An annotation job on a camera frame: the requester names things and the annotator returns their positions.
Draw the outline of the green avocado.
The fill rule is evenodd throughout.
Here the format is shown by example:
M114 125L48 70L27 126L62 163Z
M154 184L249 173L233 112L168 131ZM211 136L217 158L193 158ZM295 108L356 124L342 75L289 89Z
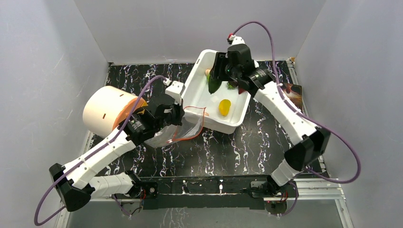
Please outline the green avocado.
M208 77L208 91L210 94L214 94L215 92L218 91L222 84L222 81L213 78L212 76Z

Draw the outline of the dark purple mangosteen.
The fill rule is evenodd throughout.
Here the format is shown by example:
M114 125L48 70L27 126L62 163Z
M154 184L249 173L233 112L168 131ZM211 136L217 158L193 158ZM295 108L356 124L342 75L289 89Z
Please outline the dark purple mangosteen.
M227 82L227 88L229 90L237 89L238 83L234 81Z

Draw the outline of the clear orange-zip bag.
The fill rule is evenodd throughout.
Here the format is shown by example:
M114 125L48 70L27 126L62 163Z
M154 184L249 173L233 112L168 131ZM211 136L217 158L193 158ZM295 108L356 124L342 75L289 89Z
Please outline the clear orange-zip bag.
M186 106L182 125L169 125L157 132L153 138L144 143L154 147L165 147L183 140L190 140L198 136L204 125L206 107Z

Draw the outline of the white plastic bin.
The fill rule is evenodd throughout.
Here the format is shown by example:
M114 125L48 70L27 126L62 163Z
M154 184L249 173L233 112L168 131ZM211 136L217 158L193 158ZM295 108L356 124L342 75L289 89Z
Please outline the white plastic bin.
M209 114L204 118L203 126L205 128L232 134L243 123L251 96L246 92L239 94L236 89L228 89L226 82L222 82L220 88L214 94L208 92L205 70L212 68L215 55L216 51L211 49L205 49L200 53L184 83L184 106L205 109L205 112ZM219 112L219 103L224 99L228 99L231 102L227 116L223 116Z

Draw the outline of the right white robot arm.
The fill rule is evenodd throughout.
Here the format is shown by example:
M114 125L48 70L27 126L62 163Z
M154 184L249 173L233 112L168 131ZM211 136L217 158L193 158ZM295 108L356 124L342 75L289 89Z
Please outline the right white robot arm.
M236 83L240 90L263 104L288 134L293 147L284 153L280 165L265 181L252 181L243 190L254 198L281 196L291 180L324 153L330 131L300 116L301 112L288 101L275 76L255 64L245 44L232 45L227 52L215 54L209 93L215 93L222 82Z

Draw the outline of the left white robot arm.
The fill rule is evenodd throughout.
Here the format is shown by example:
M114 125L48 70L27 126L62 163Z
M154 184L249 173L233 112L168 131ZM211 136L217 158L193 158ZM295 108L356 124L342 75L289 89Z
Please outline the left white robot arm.
M64 207L69 212L84 207L91 198L111 194L127 194L131 198L142 192L141 183L122 174L98 177L97 174L109 163L133 150L136 146L155 137L167 126L182 125L185 114L181 104L160 104L137 108L118 124L104 140L81 157L49 168Z

